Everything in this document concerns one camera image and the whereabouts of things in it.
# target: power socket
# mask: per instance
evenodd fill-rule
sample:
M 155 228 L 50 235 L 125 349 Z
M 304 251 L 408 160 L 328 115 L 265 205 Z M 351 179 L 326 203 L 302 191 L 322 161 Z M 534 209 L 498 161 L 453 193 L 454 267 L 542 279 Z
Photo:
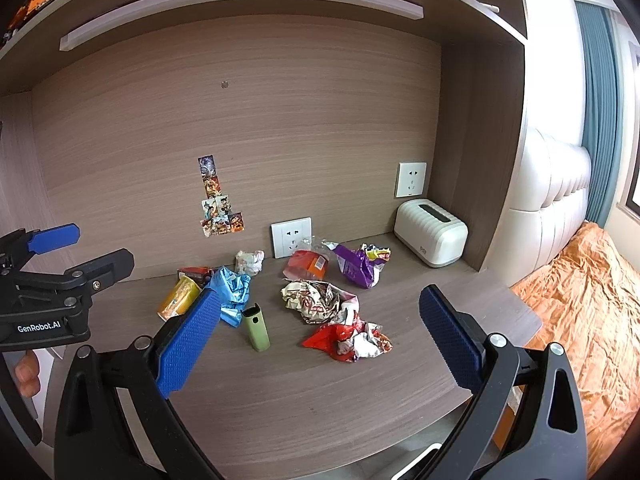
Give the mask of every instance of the power socket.
M 426 162 L 401 162 L 398 166 L 396 198 L 421 195 L 426 175 Z
M 311 218 L 271 224 L 273 256 L 276 258 L 291 256 L 304 238 L 311 239 L 311 232 Z

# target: wooden shelf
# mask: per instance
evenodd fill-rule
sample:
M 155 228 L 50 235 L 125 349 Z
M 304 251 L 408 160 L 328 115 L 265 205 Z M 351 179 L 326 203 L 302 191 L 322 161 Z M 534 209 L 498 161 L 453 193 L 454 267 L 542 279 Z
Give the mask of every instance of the wooden shelf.
M 362 241 L 349 244 L 358 246 Z M 354 364 L 300 347 L 317 329 L 287 310 L 280 295 L 285 259 L 268 258 L 252 279 L 250 304 L 264 312 L 271 347 L 255 352 L 244 327 L 220 322 L 186 386 L 171 397 L 185 427 L 226 477 L 288 480 L 386 449 L 446 415 L 469 397 L 452 375 L 418 314 L 420 291 L 436 283 L 449 301 L 487 332 L 524 345 L 539 330 L 536 314 L 489 272 L 464 262 L 430 269 L 393 235 L 366 240 L 390 246 L 380 282 L 362 290 L 332 264 L 327 279 L 358 295 L 362 319 L 383 325 L 389 354 Z M 94 297 L 90 312 L 97 351 L 126 348 L 162 325 L 159 303 L 175 278 L 119 283 Z M 62 385 L 75 348 L 52 371 L 44 416 L 50 442 Z M 134 436 L 147 457 L 148 443 Z
M 147 16 L 100 35 L 71 52 L 60 39 L 113 9 L 138 0 L 55 0 L 0 50 L 0 96 L 32 89 L 37 83 L 111 44 L 181 23 L 246 14 L 305 14 L 345 18 L 402 30 L 439 43 L 525 43 L 524 37 L 476 0 L 406 0 L 424 7 L 411 20 L 382 10 L 322 0 L 225 0 Z

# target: barcode label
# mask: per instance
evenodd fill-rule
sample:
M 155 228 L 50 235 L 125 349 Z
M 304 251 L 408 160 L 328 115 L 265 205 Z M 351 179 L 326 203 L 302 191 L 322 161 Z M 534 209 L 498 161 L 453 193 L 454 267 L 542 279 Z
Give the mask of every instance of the barcode label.
M 320 270 L 324 267 L 325 263 L 326 263 L 326 260 L 322 256 L 318 256 L 318 259 L 316 260 L 316 264 L 314 265 L 314 267 Z

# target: human hand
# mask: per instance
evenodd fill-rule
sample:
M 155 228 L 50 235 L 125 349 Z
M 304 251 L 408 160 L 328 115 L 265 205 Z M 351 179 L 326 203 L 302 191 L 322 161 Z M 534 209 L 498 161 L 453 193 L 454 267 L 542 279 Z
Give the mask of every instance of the human hand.
M 27 353 L 15 365 L 15 376 L 18 379 L 18 389 L 23 397 L 33 397 L 40 391 L 40 363 L 33 350 Z

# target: orange plastic package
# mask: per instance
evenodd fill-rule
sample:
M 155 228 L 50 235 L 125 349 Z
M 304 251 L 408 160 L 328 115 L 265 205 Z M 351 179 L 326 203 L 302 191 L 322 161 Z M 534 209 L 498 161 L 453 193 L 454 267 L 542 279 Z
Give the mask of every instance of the orange plastic package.
M 296 251 L 282 271 L 290 280 L 322 281 L 329 261 L 314 251 Z

